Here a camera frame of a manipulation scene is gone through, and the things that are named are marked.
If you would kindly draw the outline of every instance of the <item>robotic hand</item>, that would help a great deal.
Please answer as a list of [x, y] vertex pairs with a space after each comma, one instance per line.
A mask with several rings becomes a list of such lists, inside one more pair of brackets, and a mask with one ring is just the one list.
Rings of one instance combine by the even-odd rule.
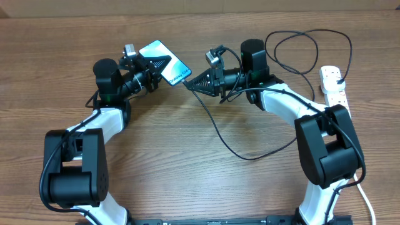
[[[230, 220], [229, 223], [352, 224], [350, 216], [333, 216], [337, 193], [342, 188], [355, 185], [347, 182], [358, 168], [363, 168], [363, 173], [365, 171], [363, 153], [346, 108], [339, 105], [326, 107], [290, 90], [282, 80], [269, 73], [261, 40], [250, 39], [241, 44], [240, 68], [224, 68], [221, 55], [227, 50], [231, 51], [219, 46], [206, 53], [211, 68], [191, 81], [184, 81], [184, 85], [193, 92], [209, 96], [221, 94], [222, 101], [246, 92], [251, 104], [277, 114], [294, 126], [301, 166], [309, 179], [304, 201], [294, 216], [268, 216], [265, 220], [258, 221]], [[128, 125], [131, 106], [127, 98], [130, 95], [137, 94], [143, 88], [153, 92], [158, 88], [162, 77], [175, 85], [190, 75], [191, 71], [182, 63], [177, 74], [170, 73], [170, 77], [166, 77], [168, 74], [165, 71], [169, 70], [166, 68], [171, 68], [170, 62], [180, 61], [172, 53], [169, 56], [159, 54], [157, 57], [136, 54], [133, 45], [127, 45], [119, 65], [112, 59], [102, 59], [94, 65], [99, 91], [90, 99], [93, 100], [93, 114], [76, 126], [49, 131], [45, 137], [44, 169], [39, 192], [48, 209], [60, 213], [79, 212], [92, 224], [210, 223], [133, 220], [129, 211], [118, 205], [108, 193], [109, 179], [104, 145]], [[121, 75], [121, 70], [128, 72]], [[336, 135], [336, 140], [325, 144], [325, 135]], [[72, 160], [81, 160], [82, 166], [63, 166], [63, 162]], [[62, 209], [52, 207], [50, 203], [56, 203]], [[215, 220], [212, 223], [222, 224]]]

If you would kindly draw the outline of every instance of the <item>wooden table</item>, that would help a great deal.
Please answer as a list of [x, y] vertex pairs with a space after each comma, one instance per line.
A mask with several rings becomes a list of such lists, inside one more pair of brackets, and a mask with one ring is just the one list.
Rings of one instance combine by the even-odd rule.
[[[0, 20], [0, 224], [74, 224], [76, 213], [48, 211], [38, 194], [44, 135], [91, 114], [83, 107], [97, 89], [93, 64], [118, 59], [125, 44], [142, 48], [160, 39], [193, 71], [208, 68], [204, 53], [224, 44], [239, 51], [249, 38], [276, 30], [327, 28], [350, 36], [354, 46], [347, 82], [352, 120], [364, 151], [362, 186], [379, 224], [398, 224], [400, 210], [400, 12], [277, 12], [178, 16], [106, 16]], [[318, 68], [347, 66], [348, 43], [331, 33], [312, 34], [319, 44], [316, 69], [307, 75], [323, 103]], [[284, 36], [271, 38], [269, 49]], [[305, 37], [279, 48], [278, 57], [299, 70], [313, 62]], [[236, 66], [226, 54], [226, 67]], [[306, 82], [268, 61], [271, 72], [303, 96]], [[294, 129], [251, 106], [243, 96], [219, 105], [201, 95], [223, 137], [239, 154], [256, 156], [282, 146]], [[292, 214], [307, 179], [297, 145], [256, 162], [230, 153], [208, 115], [182, 84], [164, 81], [132, 101], [132, 121], [106, 146], [109, 191], [135, 218], [261, 218]], [[343, 191], [335, 213], [369, 224], [356, 188]]]

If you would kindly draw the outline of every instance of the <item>power strip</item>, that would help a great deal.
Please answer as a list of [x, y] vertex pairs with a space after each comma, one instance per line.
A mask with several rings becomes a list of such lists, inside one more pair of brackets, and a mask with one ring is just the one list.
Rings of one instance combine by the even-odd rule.
[[[346, 107], [351, 118], [348, 99], [346, 97], [346, 93], [344, 92], [346, 83], [344, 81], [342, 84], [338, 84], [338, 80], [342, 78], [340, 69], [337, 68], [336, 66], [323, 66], [319, 70], [319, 77], [321, 78], [321, 89], [324, 93], [325, 104], [329, 107], [341, 104], [342, 106]], [[358, 180], [357, 175], [355, 173], [353, 178], [355, 181]], [[357, 184], [357, 188], [360, 191], [362, 197], [364, 198], [365, 203], [368, 206], [369, 212], [371, 213], [372, 225], [375, 225], [376, 218], [374, 209], [371, 206], [371, 203], [369, 202], [360, 184]]]

